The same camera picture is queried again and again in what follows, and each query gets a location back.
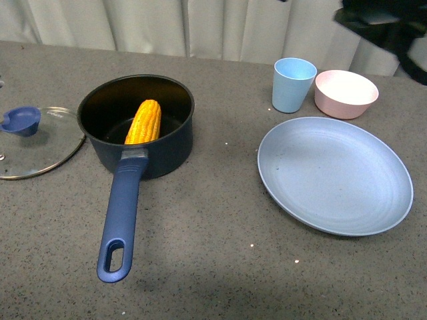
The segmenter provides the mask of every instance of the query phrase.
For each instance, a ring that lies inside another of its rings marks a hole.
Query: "navy blue saucepan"
[[[161,106],[159,139],[125,145],[133,117],[146,99]],[[130,75],[100,85],[81,102],[77,121],[89,137],[113,183],[97,264],[98,277],[115,283],[131,269],[139,182],[177,169],[191,153],[194,99],[180,82],[160,75]],[[123,249],[121,267],[111,271],[111,258]]]

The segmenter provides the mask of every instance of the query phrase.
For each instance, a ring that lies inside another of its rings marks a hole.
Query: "light blue cup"
[[[273,107],[284,113],[300,109],[318,70],[299,58],[283,58],[274,64]]]

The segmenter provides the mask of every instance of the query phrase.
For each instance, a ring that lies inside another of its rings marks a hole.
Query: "light blue plate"
[[[261,142],[258,169],[280,207],[328,233],[385,232],[412,206],[412,181],[397,154],[336,119],[302,117],[277,125]]]

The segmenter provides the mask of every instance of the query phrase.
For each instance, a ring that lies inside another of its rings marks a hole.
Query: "corn on the cob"
[[[145,100],[133,118],[125,144],[135,145],[156,140],[160,134],[160,118],[159,103],[156,100]]]

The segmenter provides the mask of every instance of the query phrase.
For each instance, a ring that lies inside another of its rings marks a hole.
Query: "gray countertop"
[[[113,175],[86,140],[48,173],[0,180],[0,318],[425,319],[427,87],[368,76],[380,98],[347,122],[399,155],[415,196],[395,228],[347,238],[295,220],[260,179],[272,127],[325,117],[313,88],[297,113],[277,112],[271,65],[0,42],[0,111],[76,111],[98,85],[138,73],[193,93],[194,144],[180,168],[140,185],[130,274],[96,275]]]

